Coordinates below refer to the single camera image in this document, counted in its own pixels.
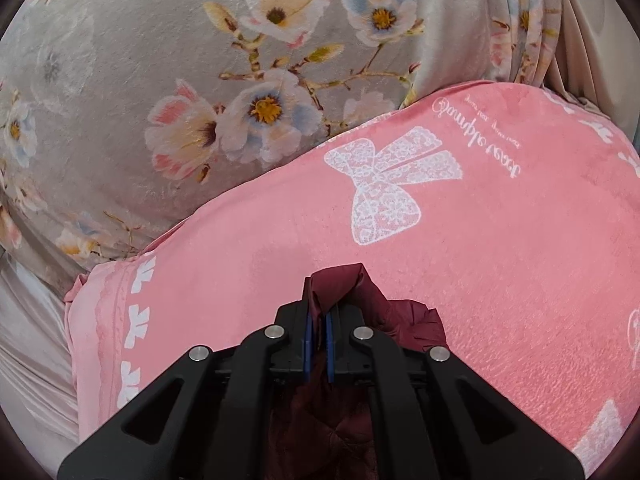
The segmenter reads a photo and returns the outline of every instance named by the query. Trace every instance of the floral blanket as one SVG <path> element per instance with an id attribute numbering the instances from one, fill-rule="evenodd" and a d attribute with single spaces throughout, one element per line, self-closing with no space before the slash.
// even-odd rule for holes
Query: floral blanket
<path id="1" fill-rule="evenodd" d="M 640 159 L 611 122 L 530 86 L 438 92 L 78 283 L 80 436 L 191 346 L 234 346 L 305 276 L 362 262 L 387 298 L 436 308 L 456 354 L 590 474 L 640 406 L 639 201 Z"/>
<path id="2" fill-rule="evenodd" d="M 561 0 L 27 0 L 0 242 L 63 294 L 208 200 L 451 84 L 540 86 Z"/>

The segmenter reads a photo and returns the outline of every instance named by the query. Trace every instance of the pink pillow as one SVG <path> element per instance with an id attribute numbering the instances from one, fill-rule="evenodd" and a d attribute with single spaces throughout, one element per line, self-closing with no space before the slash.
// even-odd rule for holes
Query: pink pillow
<path id="1" fill-rule="evenodd" d="M 273 321 L 303 279 L 365 264 L 437 308 L 452 349 L 588 473 L 640 404 L 640 161 L 609 121 L 464 84 L 204 205 L 68 295 L 81 438 L 183 352 Z"/>

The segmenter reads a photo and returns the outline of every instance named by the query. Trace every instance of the dark red garment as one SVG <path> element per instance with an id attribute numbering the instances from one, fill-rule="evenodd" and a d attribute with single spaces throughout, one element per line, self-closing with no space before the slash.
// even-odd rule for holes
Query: dark red garment
<path id="1" fill-rule="evenodd" d="M 367 326 L 401 347 L 446 346 L 440 316 L 412 300 L 387 300 L 362 264 L 319 270 L 311 276 L 309 309 L 320 341 L 319 318 L 340 300 L 356 305 Z M 334 387 L 326 354 L 317 350 L 311 380 L 274 399 L 267 450 L 268 480 L 369 480 L 378 477 L 364 388 Z"/>

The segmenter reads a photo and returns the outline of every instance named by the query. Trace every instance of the burgundy cloth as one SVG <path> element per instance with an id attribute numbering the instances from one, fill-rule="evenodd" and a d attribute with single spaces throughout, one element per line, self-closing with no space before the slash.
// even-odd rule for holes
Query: burgundy cloth
<path id="1" fill-rule="evenodd" d="M 362 264 L 332 267 L 311 276 L 309 309 L 316 345 L 311 380 L 274 399 L 267 450 L 269 480 L 369 480 L 378 477 L 364 388 L 335 388 L 326 376 L 319 319 L 340 300 L 359 307 L 367 326 L 400 346 L 427 351 L 446 346 L 436 310 L 412 300 L 387 300 Z"/>

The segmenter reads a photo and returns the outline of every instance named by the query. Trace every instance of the silver screw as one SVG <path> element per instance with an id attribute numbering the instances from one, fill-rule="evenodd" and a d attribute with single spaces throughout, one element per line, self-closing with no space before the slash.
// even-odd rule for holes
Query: silver screw
<path id="1" fill-rule="evenodd" d="M 189 350 L 189 358 L 192 361 L 204 361 L 209 357 L 209 349 L 206 346 L 194 346 Z"/>
<path id="2" fill-rule="evenodd" d="M 284 329 L 280 325 L 271 325 L 264 329 L 264 335 L 269 339 L 279 339 L 284 336 Z"/>
<path id="3" fill-rule="evenodd" d="M 451 357 L 451 352 L 444 348 L 444 346 L 434 346 L 431 350 L 429 350 L 429 355 L 434 361 L 443 363 Z"/>
<path id="4" fill-rule="evenodd" d="M 353 336 L 360 341 L 366 341 L 373 337 L 373 330 L 368 326 L 359 326 L 353 330 Z"/>

